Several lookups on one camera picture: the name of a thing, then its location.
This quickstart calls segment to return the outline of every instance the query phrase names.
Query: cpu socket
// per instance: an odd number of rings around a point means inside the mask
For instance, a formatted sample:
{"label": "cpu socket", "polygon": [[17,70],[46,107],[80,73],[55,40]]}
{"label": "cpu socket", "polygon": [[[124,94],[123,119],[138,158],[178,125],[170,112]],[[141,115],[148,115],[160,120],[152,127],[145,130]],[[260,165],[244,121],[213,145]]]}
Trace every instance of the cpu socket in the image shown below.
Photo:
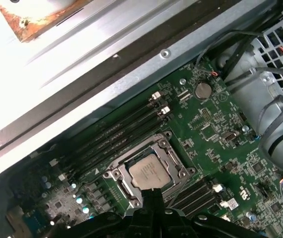
{"label": "cpu socket", "polygon": [[185,168],[169,140],[172,132],[156,134],[114,160],[103,177],[113,179],[131,207],[141,206],[141,190],[160,188],[163,198],[179,190],[195,173]]}

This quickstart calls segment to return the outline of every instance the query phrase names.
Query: silver metal frame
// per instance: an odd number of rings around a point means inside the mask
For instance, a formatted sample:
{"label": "silver metal frame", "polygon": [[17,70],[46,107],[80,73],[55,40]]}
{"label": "silver metal frame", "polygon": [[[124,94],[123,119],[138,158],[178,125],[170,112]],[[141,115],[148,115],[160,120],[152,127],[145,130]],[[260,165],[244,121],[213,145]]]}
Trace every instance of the silver metal frame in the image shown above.
{"label": "silver metal frame", "polygon": [[[160,17],[161,20],[169,18],[172,8],[175,7],[180,10],[180,5],[184,7],[185,2],[186,1],[175,2],[170,8],[158,14],[158,17]],[[253,19],[254,16],[268,10],[275,3],[276,2],[272,0],[243,0],[236,4],[223,14],[215,17],[193,33],[170,46],[168,50],[171,52],[171,55],[167,59],[163,59],[161,55],[153,57],[145,64],[136,68],[128,75],[125,75],[102,92],[57,120],[55,123],[49,125],[27,141],[1,156],[0,173],[38,149],[49,140],[58,136],[81,119],[85,118],[85,124],[89,126],[89,124],[92,124],[97,119],[108,114],[114,108],[126,102],[137,93],[149,87],[151,84],[163,78],[187,61],[193,59],[203,47],[210,44],[220,33],[246,23],[248,20]],[[147,22],[142,26],[139,26],[138,30],[146,31],[149,28],[151,28],[150,22]],[[135,32],[131,32],[127,37],[128,36],[131,40],[138,38],[138,35]],[[108,50],[105,51],[106,55],[115,55],[119,46],[125,46],[125,42],[127,43],[127,41],[125,41],[126,39],[127,38],[125,37],[120,40],[117,39],[116,43],[112,45],[112,50],[108,48]],[[86,59],[85,62],[82,61],[82,63],[76,67],[77,73],[74,73],[74,67],[72,70],[61,75],[59,80],[53,81],[48,86],[53,86],[55,82],[60,80],[69,83],[69,78],[74,78],[75,75],[79,76],[83,74],[100,62],[100,60],[104,59],[105,55],[100,53],[99,55],[92,54],[92,56],[93,57]]]}
{"label": "silver metal frame", "polygon": [[94,0],[28,43],[0,13],[0,130],[196,1]]}

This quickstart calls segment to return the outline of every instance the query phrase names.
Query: motherboard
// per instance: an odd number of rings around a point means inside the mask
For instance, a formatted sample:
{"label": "motherboard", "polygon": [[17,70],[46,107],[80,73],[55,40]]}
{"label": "motherboard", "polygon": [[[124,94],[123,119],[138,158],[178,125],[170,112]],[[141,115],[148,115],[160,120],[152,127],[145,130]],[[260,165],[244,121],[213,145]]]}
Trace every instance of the motherboard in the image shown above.
{"label": "motherboard", "polygon": [[141,190],[161,188],[188,218],[208,212],[283,238],[278,169],[208,61],[189,63],[72,138],[32,155],[12,177],[10,223],[23,237],[48,237],[94,216],[141,207]]}

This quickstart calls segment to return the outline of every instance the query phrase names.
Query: rust spot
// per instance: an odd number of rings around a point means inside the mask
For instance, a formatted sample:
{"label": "rust spot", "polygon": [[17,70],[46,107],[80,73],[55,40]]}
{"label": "rust spot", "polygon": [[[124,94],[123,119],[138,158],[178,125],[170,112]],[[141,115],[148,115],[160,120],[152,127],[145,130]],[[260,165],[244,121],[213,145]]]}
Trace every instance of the rust spot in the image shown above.
{"label": "rust spot", "polygon": [[[15,35],[21,42],[31,41],[41,34],[45,33],[59,22],[74,14],[76,11],[92,2],[93,0],[77,0],[68,8],[52,14],[50,16],[39,19],[22,19],[21,17],[7,12],[5,8],[0,6],[0,11],[5,17],[7,23],[14,31]],[[27,24],[21,24],[22,21],[27,21]]]}

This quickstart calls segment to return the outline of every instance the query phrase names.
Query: screw hole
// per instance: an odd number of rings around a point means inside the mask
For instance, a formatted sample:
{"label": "screw hole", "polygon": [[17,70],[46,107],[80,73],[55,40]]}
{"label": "screw hole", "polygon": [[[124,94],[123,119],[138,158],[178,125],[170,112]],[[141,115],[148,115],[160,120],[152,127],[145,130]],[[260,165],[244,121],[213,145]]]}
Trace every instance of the screw hole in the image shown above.
{"label": "screw hole", "polygon": [[170,55],[171,55],[171,52],[170,52],[169,50],[167,50],[167,49],[162,50],[162,51],[160,52],[160,56],[161,56],[162,58],[164,58],[164,59],[169,58]]}

